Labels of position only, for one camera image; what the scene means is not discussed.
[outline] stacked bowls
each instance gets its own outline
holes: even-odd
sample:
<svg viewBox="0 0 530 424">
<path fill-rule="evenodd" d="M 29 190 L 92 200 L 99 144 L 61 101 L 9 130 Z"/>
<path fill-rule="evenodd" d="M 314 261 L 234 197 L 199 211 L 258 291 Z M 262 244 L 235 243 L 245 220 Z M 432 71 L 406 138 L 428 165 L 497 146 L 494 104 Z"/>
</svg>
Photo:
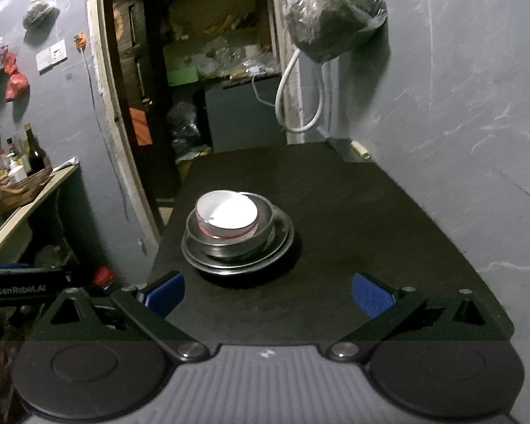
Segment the stacked bowls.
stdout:
<svg viewBox="0 0 530 424">
<path fill-rule="evenodd" d="M 196 201 L 182 238 L 187 261 L 201 271 L 253 272 L 279 259 L 294 240 L 290 218 L 255 193 L 219 190 Z"/>
</svg>

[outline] red bag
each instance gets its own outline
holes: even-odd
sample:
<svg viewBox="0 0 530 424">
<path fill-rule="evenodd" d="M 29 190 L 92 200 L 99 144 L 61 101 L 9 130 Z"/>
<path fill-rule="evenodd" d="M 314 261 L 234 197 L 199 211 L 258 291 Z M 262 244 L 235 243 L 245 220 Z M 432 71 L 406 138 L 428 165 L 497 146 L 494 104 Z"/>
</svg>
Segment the red bag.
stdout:
<svg viewBox="0 0 530 424">
<path fill-rule="evenodd" d="M 8 83 L 6 84 L 6 101 L 13 101 L 19 99 L 29 91 L 29 81 L 26 75 L 18 71 L 16 65 L 16 55 L 9 51 L 4 56 L 4 72 L 9 75 Z"/>
</svg>

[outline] metal plate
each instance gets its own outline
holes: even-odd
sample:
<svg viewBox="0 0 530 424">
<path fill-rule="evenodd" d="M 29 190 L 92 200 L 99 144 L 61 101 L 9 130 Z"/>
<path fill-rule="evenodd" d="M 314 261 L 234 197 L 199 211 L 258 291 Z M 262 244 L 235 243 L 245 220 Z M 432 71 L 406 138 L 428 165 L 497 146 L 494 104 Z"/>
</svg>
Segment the metal plate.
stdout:
<svg viewBox="0 0 530 424">
<path fill-rule="evenodd" d="M 200 260 L 204 260 L 203 263 L 193 255 L 188 247 L 187 241 L 188 238 L 185 234 L 181 242 L 182 254 L 196 269 L 221 276 L 245 274 L 263 269 L 281 258 L 294 241 L 294 226 L 288 215 L 279 209 L 275 209 L 275 235 L 273 241 L 266 247 L 263 253 L 254 257 L 249 263 L 243 263 L 241 265 L 228 265 L 200 254 Z"/>
</svg>

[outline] black table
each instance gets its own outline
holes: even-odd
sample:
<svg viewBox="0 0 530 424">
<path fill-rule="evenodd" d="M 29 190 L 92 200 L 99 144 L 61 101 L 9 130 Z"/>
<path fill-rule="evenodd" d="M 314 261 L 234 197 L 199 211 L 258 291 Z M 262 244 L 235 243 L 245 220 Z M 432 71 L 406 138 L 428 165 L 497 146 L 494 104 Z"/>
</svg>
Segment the black table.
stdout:
<svg viewBox="0 0 530 424">
<path fill-rule="evenodd" d="M 289 253 L 247 277 L 208 278 L 182 256 L 196 199 L 215 189 L 255 192 L 293 220 Z M 367 271 L 430 296 L 478 292 L 499 324 L 513 326 L 454 244 L 374 163 L 347 163 L 325 143 L 232 151 L 197 158 L 179 193 L 150 281 L 183 273 L 185 298 L 167 318 L 210 347 L 218 343 L 326 345 L 367 317 L 351 281 Z"/>
</svg>

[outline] blue gripper pad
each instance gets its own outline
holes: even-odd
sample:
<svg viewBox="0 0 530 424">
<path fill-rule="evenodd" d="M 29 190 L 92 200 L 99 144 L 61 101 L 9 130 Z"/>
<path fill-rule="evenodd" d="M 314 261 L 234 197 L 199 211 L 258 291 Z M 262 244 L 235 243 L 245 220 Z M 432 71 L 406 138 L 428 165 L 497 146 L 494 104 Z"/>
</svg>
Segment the blue gripper pad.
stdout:
<svg viewBox="0 0 530 424">
<path fill-rule="evenodd" d="M 165 318 L 185 296 L 185 279 L 175 271 L 144 288 L 139 300 L 145 307 Z"/>
<path fill-rule="evenodd" d="M 352 298 L 354 303 L 370 319 L 380 316 L 394 305 L 392 293 L 379 287 L 361 274 L 353 276 Z"/>
</svg>

